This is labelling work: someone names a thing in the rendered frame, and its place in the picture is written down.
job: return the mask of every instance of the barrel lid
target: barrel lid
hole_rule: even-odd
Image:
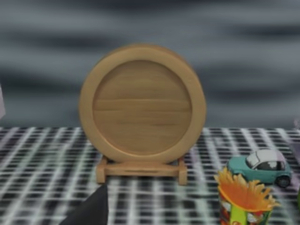
[[[87,138],[116,162],[168,163],[197,141],[206,103],[193,69],[171,50],[128,45],[87,76],[79,114]]]

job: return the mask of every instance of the wooden stand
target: wooden stand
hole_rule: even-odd
[[[106,176],[178,177],[179,185],[186,185],[188,181],[188,170],[183,157],[178,159],[178,165],[151,162],[108,163],[107,160],[102,156],[96,167],[98,183],[105,183]]]

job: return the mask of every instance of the black and white checkered surface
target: black and white checkered surface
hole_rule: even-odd
[[[228,159],[259,148],[283,152],[293,170],[292,185],[273,188],[281,203],[270,225],[299,225],[296,194],[300,166],[287,142],[296,130],[206,128],[185,156],[188,185],[173,178],[110,177],[109,225],[218,225],[217,184]],[[57,225],[97,188],[100,154],[80,128],[0,130],[0,224]]]

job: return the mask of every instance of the wooden rim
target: wooden rim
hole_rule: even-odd
[[[99,132],[93,119],[93,98],[103,78],[117,66],[134,60],[147,60],[173,71],[186,86],[192,105],[192,117],[184,136],[171,148],[153,155],[133,155],[111,145]],[[116,162],[150,161],[168,163],[184,155],[198,140],[206,117],[206,103],[201,84],[193,69],[172,51],[156,45],[129,45],[114,50],[99,61],[86,78],[79,100],[79,115],[87,138],[103,155]]]

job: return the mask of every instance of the gray blurred background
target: gray blurred background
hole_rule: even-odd
[[[292,128],[300,116],[299,0],[4,0],[0,126],[80,126],[86,75],[136,42],[193,65],[207,127]]]

